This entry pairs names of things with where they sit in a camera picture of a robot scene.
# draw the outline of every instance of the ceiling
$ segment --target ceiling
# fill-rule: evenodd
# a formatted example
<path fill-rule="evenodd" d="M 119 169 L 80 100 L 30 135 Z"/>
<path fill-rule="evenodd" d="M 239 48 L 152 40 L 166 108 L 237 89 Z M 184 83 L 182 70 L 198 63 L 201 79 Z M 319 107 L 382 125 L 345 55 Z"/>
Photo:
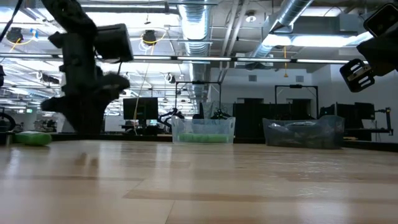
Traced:
<path fill-rule="evenodd" d="M 82 4 L 107 4 L 115 6 L 122 4 L 127 7 L 127 3 L 137 4 L 137 1 L 80 1 Z M 210 53 L 211 56 L 220 56 L 223 47 L 223 41 L 227 33 L 227 21 L 231 8 L 233 6 L 232 0 L 210 1 L 216 3 L 211 7 L 210 17 Z M 256 20 L 254 22 L 247 22 L 243 20 L 240 30 L 238 32 L 237 41 L 233 45 L 232 54 L 236 53 L 248 54 L 252 52 L 262 42 L 262 27 L 266 16 L 277 13 L 280 9 L 282 1 L 258 1 L 253 0 L 249 2 L 246 12 L 252 11 Z M 358 18 L 358 24 L 363 16 L 369 14 L 378 6 L 387 1 L 381 0 L 367 0 L 367 1 L 338 1 L 338 0 L 314 0 L 310 7 L 308 7 L 302 17 L 338 17 L 342 14 L 355 15 Z M 5 26 L 6 22 L 11 18 L 14 9 L 15 1 L 7 0 L 5 4 L 0 3 L 0 29 Z M 97 26 L 112 25 L 117 23 L 125 23 L 131 40 L 131 47 L 134 55 L 185 55 L 185 45 L 183 30 L 181 27 L 181 18 L 177 14 L 148 14 L 148 13 L 130 13 L 123 9 L 123 7 L 114 7 L 112 11 L 101 12 L 87 12 L 93 19 Z M 24 45 L 14 45 L 7 39 L 4 39 L 0 44 L 0 52 L 2 53 L 19 53 L 19 54 L 61 54 L 62 51 L 52 45 L 47 37 L 56 31 L 63 32 L 63 29 L 53 21 L 53 17 L 43 7 L 38 7 L 38 2 L 30 0 L 25 3 L 23 9 L 20 10 L 14 19 L 12 27 L 21 27 L 24 36 Z M 153 48 L 142 44 L 141 35 L 145 30 L 155 30 L 155 35 L 161 39 L 154 45 Z M 348 60 L 355 57 L 362 58 L 354 46 L 344 47 L 302 47 L 288 45 L 283 47 L 274 47 L 270 54 L 278 58 L 321 58 L 321 59 L 339 59 Z M 7 74 L 5 85 L 23 86 L 23 88 L 3 88 L 0 90 L 0 95 L 3 101 L 0 103 L 3 106 L 12 106 L 25 104 L 28 106 L 37 106 L 46 98 L 58 96 L 60 94 L 59 85 L 44 83 L 40 80 L 40 76 L 44 73 L 51 77 L 62 79 L 63 74 L 58 71 L 62 61 L 55 59 L 48 60 L 27 60 L 23 58 L 0 58 L 1 65 Z M 98 62 L 98 65 L 104 72 L 117 72 L 118 64 L 110 64 Z M 212 73 L 218 69 L 219 63 L 211 63 Z M 307 64 L 289 64 L 287 69 L 291 69 L 294 73 L 302 71 L 304 75 L 316 70 L 319 65 Z M 275 63 L 267 67 L 266 73 L 278 72 L 280 69 L 285 69 L 283 63 Z M 226 75 L 224 85 L 238 85 L 242 78 L 239 74 L 247 73 L 248 71 L 241 68 L 235 68 L 233 64 L 230 65 L 229 72 Z M 168 74 L 173 75 L 180 81 L 191 81 L 192 74 L 189 63 L 124 63 L 121 67 L 121 75 L 127 77 L 131 82 L 132 90 L 127 91 L 123 97 L 132 96 L 157 96 L 161 103 L 161 110 L 168 111 L 174 106 L 174 84 L 170 84 L 165 80 Z M 212 74 L 211 78 L 216 80 L 217 75 Z M 148 88 L 156 89 L 156 91 L 149 91 Z M 178 105 L 183 109 L 183 113 L 192 114 L 197 110 L 193 103 L 192 91 L 182 91 L 182 95 L 178 97 Z M 113 102 L 107 113 L 117 114 L 123 107 L 122 100 Z"/>

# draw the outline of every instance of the green objects in bin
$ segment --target green objects in bin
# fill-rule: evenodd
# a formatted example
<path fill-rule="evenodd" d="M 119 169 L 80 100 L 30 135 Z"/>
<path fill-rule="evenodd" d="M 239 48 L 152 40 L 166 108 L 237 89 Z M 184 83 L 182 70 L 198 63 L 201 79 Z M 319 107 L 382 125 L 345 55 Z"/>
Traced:
<path fill-rule="evenodd" d="M 23 143 L 28 146 L 46 146 L 52 142 L 50 134 L 38 131 L 24 131 L 17 133 L 15 135 L 15 140 L 18 143 Z"/>
<path fill-rule="evenodd" d="M 226 143 L 226 134 L 179 134 L 180 142 L 199 142 L 199 143 Z"/>

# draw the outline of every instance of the plastic storage bin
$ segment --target plastic storage bin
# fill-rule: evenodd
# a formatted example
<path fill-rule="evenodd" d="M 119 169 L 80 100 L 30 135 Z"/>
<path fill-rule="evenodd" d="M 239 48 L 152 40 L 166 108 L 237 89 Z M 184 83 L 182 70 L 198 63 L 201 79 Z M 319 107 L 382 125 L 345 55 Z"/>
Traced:
<path fill-rule="evenodd" d="M 323 116 L 311 121 L 263 119 L 268 146 L 339 149 L 343 142 L 344 118 Z"/>
<path fill-rule="evenodd" d="M 180 119 L 172 117 L 173 142 L 224 143 L 234 142 L 235 118 Z"/>

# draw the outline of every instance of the silver duct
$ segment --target silver duct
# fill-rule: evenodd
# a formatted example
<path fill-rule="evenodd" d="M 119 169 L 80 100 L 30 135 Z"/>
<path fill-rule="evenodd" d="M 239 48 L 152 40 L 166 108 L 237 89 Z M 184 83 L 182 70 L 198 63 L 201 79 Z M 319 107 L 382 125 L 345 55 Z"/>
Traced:
<path fill-rule="evenodd" d="M 178 9 L 182 18 L 182 32 L 185 40 L 206 40 L 208 38 L 210 7 L 201 5 L 179 5 Z M 185 48 L 189 56 L 207 56 L 209 45 L 204 43 L 186 43 Z M 208 66 L 203 63 L 190 64 L 190 76 L 192 81 L 210 80 Z M 208 85 L 193 86 L 193 93 L 197 100 L 202 100 L 207 94 L 203 88 L 208 90 Z"/>
<path fill-rule="evenodd" d="M 300 17 L 304 10 L 311 5 L 313 0 L 285 0 L 280 6 L 280 10 L 275 16 L 270 16 L 266 19 L 263 25 L 264 40 L 268 33 L 275 28 L 292 26 L 293 23 Z M 250 57 L 264 58 L 272 50 L 274 46 L 259 44 L 253 51 Z M 249 63 L 246 69 L 252 70 L 255 68 L 262 68 L 260 63 Z"/>

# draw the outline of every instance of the transparent container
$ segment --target transparent container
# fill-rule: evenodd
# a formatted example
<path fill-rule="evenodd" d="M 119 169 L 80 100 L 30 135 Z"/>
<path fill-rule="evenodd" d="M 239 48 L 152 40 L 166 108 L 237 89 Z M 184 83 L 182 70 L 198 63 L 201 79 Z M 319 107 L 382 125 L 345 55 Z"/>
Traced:
<path fill-rule="evenodd" d="M 344 118 L 323 116 L 318 120 L 276 121 L 263 119 L 268 146 L 339 149 L 343 143 Z"/>
<path fill-rule="evenodd" d="M 234 142 L 235 118 L 180 119 L 172 117 L 173 142 L 222 143 Z"/>

